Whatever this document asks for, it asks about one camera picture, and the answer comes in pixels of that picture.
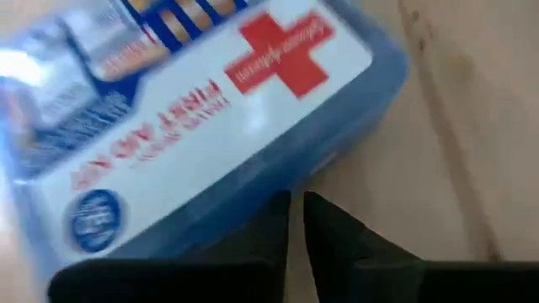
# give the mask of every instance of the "wooden surface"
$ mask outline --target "wooden surface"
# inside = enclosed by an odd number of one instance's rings
[[[539,2],[362,2],[409,53],[410,77],[376,133],[308,187],[423,258],[537,260]],[[3,1],[0,36],[55,6]],[[0,210],[0,301],[31,302],[11,210]],[[292,213],[289,301],[313,302],[299,203]]]

